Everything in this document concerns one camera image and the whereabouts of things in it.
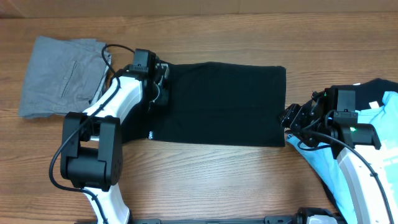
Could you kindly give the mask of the black t-shirt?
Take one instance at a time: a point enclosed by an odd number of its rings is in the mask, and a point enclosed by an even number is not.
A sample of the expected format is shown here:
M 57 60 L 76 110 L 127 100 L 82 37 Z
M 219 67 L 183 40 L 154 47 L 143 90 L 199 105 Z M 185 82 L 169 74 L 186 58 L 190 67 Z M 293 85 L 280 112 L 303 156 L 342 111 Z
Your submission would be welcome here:
M 219 62 L 173 65 L 167 106 L 140 105 L 123 121 L 122 142 L 283 147 L 286 69 Z

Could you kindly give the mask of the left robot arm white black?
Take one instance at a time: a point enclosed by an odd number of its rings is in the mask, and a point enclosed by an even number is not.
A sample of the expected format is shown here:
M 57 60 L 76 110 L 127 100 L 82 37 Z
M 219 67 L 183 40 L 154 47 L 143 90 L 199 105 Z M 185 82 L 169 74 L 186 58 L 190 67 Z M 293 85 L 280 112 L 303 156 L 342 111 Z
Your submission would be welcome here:
M 49 167 L 51 183 L 86 195 L 97 223 L 132 223 L 118 185 L 123 169 L 122 124 L 169 103 L 169 66 L 150 50 L 136 49 L 133 62 L 92 106 L 69 112 L 62 144 Z

